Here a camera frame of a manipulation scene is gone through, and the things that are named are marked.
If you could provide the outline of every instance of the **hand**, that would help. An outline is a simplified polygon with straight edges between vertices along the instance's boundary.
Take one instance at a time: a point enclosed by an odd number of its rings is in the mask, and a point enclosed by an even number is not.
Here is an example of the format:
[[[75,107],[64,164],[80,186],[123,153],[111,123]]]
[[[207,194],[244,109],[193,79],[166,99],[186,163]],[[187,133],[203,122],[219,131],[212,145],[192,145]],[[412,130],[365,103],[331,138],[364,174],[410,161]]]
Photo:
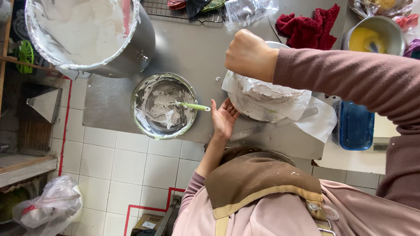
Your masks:
[[[246,29],[241,29],[226,51],[225,67],[239,75],[273,81],[278,49],[272,49],[264,40]]]
[[[211,100],[211,118],[213,120],[214,134],[213,136],[228,141],[231,138],[232,131],[239,112],[232,105],[229,98],[216,109],[216,102]]]

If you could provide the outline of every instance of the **metal ruler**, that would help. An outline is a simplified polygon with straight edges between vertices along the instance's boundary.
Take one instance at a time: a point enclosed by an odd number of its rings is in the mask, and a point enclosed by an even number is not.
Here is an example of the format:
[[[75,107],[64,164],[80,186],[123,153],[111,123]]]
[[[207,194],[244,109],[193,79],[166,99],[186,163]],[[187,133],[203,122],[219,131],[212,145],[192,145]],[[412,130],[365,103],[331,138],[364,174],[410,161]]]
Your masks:
[[[316,115],[316,114],[318,114],[318,108],[308,108],[303,112],[302,116],[300,117],[300,119],[298,121],[303,120],[305,118],[308,118],[310,116]],[[247,128],[245,130],[242,130],[239,133],[233,134],[230,138],[230,141],[234,142],[236,140],[240,140],[240,139],[249,137],[253,134],[258,134],[258,133],[264,132],[266,130],[277,128],[277,127],[280,127],[280,126],[283,126],[283,125],[286,125],[286,124],[289,124],[289,123],[293,123],[293,122],[295,122],[295,121],[290,119],[290,118],[284,118],[284,119],[282,119],[282,120],[280,120],[279,122],[276,122],[276,123],[260,124],[260,125],[257,125],[255,127],[251,127],[251,128]]]

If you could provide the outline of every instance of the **green fan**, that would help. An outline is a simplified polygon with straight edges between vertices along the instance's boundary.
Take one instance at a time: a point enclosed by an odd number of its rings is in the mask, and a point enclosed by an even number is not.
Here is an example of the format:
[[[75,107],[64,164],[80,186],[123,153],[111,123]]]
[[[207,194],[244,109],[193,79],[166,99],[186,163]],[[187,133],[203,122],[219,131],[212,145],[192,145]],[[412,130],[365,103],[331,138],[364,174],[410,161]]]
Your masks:
[[[21,62],[26,62],[33,64],[34,63],[34,50],[30,42],[22,40],[22,45],[15,49],[15,56]],[[22,74],[32,73],[31,66],[25,66],[16,63],[16,68]]]

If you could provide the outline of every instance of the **blue plastic container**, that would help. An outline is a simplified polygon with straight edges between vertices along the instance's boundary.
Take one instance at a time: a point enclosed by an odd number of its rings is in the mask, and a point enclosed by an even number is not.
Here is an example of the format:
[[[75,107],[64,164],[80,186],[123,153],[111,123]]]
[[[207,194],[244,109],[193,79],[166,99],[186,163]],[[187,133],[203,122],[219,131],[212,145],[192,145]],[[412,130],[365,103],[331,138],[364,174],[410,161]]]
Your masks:
[[[375,114],[352,101],[337,101],[333,106],[338,117],[333,141],[346,150],[366,150],[372,146]]]

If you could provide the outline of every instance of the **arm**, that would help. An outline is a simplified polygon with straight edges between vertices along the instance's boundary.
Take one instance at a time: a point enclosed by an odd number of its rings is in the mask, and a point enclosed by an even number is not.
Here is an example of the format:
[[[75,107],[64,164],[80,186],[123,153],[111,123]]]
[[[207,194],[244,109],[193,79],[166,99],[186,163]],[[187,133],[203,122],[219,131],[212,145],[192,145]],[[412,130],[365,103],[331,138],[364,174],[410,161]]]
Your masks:
[[[338,95],[397,124],[401,136],[391,139],[386,177],[377,195],[420,209],[419,61],[365,52],[274,50],[249,31],[237,34],[226,52],[229,70],[294,89]]]
[[[235,121],[239,117],[239,112],[233,107],[228,98],[218,110],[216,109],[216,102],[212,99],[211,113],[214,133],[207,150],[204,153],[203,159],[188,183],[178,215],[185,210],[192,201],[194,195],[204,186],[204,179],[219,166],[225,151],[226,143],[231,137]]]

